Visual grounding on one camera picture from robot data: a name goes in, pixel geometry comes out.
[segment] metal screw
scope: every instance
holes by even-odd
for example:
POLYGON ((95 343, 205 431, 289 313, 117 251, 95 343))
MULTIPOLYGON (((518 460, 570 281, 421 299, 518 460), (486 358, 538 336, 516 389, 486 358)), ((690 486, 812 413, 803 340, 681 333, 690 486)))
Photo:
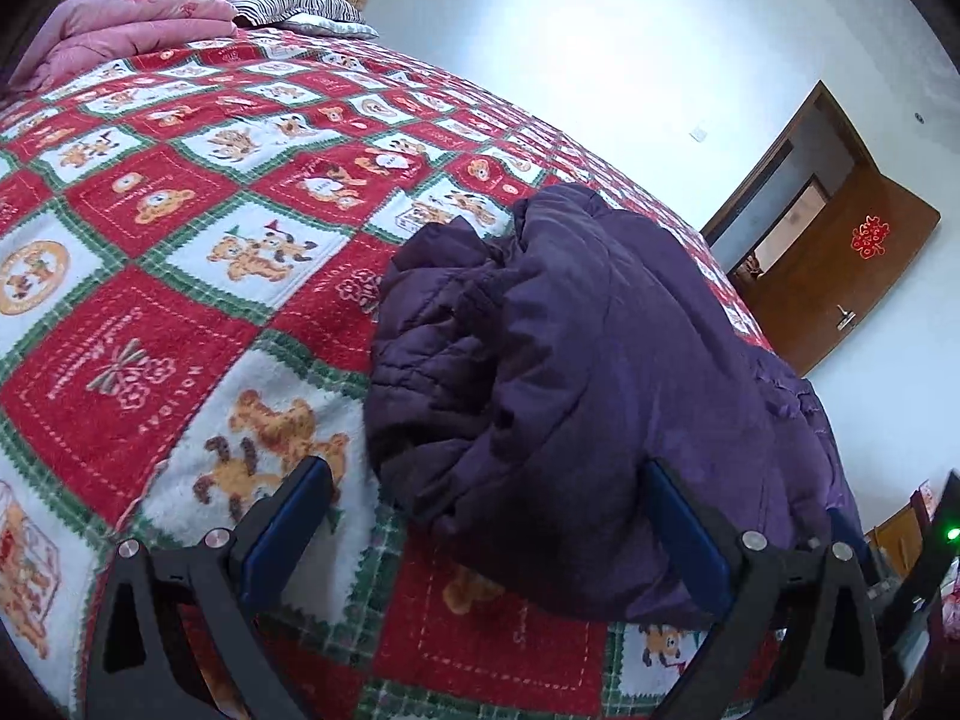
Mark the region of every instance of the metal screw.
POLYGON ((135 538, 128 538, 117 549, 120 557, 133 557, 140 551, 140 544, 135 538))
POLYGON ((853 557, 853 550, 851 550, 849 544, 845 544, 843 541, 837 541, 833 546, 833 555, 837 560, 846 562, 853 557))
POLYGON ((752 552, 763 552, 767 548, 767 538, 763 533, 747 531, 740 537, 743 545, 752 552))
POLYGON ((210 549, 220 549, 228 541, 230 541, 230 531, 226 528, 214 528, 203 537, 203 543, 210 549))

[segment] wooden door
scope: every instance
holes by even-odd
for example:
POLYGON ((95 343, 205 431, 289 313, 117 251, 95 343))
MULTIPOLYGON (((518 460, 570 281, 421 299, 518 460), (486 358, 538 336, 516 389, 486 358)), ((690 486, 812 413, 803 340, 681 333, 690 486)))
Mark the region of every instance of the wooden door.
POLYGON ((774 351, 806 375, 880 301, 939 220, 918 196, 859 163, 743 298, 774 351))

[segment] bedspread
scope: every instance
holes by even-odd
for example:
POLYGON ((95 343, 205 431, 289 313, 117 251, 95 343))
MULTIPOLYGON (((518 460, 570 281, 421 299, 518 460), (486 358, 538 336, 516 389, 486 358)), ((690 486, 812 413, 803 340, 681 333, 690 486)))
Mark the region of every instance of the bedspread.
POLYGON ((469 81, 273 29, 99 66, 0 114, 0 146, 0 608, 65 710, 118 539, 195 543, 307 454, 339 497, 259 626, 326 720, 659 702, 702 632, 552 617, 454 565, 381 501, 361 404, 380 274, 424 223, 496 235, 582 182, 765 343, 699 234, 469 81))

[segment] purple jacket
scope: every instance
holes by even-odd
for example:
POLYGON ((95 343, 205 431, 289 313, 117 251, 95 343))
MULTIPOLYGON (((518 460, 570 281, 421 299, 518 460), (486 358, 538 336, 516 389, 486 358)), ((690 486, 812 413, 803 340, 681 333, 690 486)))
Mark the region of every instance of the purple jacket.
POLYGON ((381 284, 368 451, 455 560, 554 613, 709 623, 640 506, 666 459, 736 527, 789 547, 859 528, 805 379, 742 341, 673 236, 586 187, 483 241, 428 224, 381 284))

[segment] door frame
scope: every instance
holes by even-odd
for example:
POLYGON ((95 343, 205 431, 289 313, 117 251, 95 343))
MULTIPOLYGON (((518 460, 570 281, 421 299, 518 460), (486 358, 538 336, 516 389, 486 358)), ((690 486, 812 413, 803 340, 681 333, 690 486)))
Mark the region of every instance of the door frame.
POLYGON ((867 146, 851 124, 850 119, 847 118, 843 108, 840 107, 836 98, 827 89, 827 85, 823 81, 817 81, 813 91, 806 97, 806 100, 797 109, 779 137, 767 149, 765 155, 760 158, 760 162, 757 162, 757 165, 747 174, 747 177, 740 182, 740 186, 733 191, 733 194, 704 225, 700 234, 707 240, 707 245, 713 245, 733 220, 746 208, 752 197, 766 182, 770 173, 776 170, 776 161, 782 162, 784 160, 785 153, 789 153, 790 136, 814 108, 827 117, 830 125, 853 157, 854 165, 866 164, 873 170, 880 172, 877 170, 877 163, 870 156, 870 151, 867 151, 867 146))

